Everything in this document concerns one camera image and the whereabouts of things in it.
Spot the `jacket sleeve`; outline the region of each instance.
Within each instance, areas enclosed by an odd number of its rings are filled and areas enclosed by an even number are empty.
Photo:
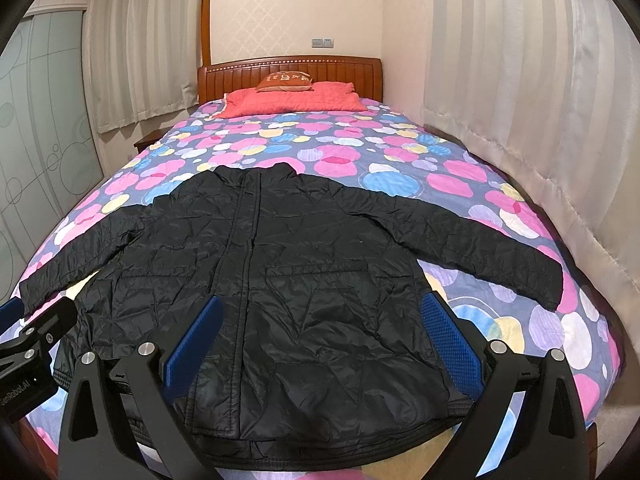
[[[49,296],[87,277],[126,247],[144,229],[150,217],[149,208],[130,205],[116,209],[20,282],[25,316],[30,316]]]
[[[417,258],[507,286],[548,310],[558,307],[562,267],[541,251],[422,200],[337,182],[330,190],[345,212],[376,222]]]

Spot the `wooden headboard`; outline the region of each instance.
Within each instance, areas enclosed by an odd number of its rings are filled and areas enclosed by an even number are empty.
[[[201,66],[198,101],[222,99],[226,93],[256,86],[271,72],[298,70],[314,81],[353,83],[360,97],[382,101],[382,62],[375,57],[277,56]]]

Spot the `wall socket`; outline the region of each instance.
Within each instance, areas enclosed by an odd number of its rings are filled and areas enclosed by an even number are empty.
[[[312,38],[311,47],[312,48],[333,48],[334,40],[333,38]]]

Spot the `frosted glass door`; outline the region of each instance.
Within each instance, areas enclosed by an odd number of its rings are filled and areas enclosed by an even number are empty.
[[[81,27],[80,10],[39,14],[20,23],[0,55],[0,301],[102,179],[82,90]]]

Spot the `colorful bed sheet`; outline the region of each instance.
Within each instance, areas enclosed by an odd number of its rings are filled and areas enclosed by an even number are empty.
[[[329,177],[346,186],[436,203],[561,262],[564,292],[556,313],[508,288],[458,270],[420,264],[434,290],[446,298],[459,317],[473,321],[487,339],[503,339],[514,351],[534,355],[563,348],[574,371],[585,419],[592,421],[616,379],[620,358],[607,321],[590,300],[589,285],[572,278],[573,269],[562,260],[544,223],[497,171],[456,144],[425,133],[387,106],[368,99],[362,102],[367,112],[278,114],[234,120],[213,117],[221,102],[200,107],[82,200],[42,244],[23,278],[117,208],[150,204],[156,196],[171,192],[198,172],[218,165],[266,168],[286,162],[299,173]],[[63,294],[75,297],[84,282]],[[14,337],[19,330],[17,323],[0,341]],[[55,451],[65,399],[66,393],[59,390],[28,416],[36,432]],[[521,404],[522,394],[516,394],[480,472],[499,462]],[[451,434],[449,430],[403,455],[340,474],[221,473],[225,479],[234,480],[408,478],[408,471],[416,466],[424,473]]]

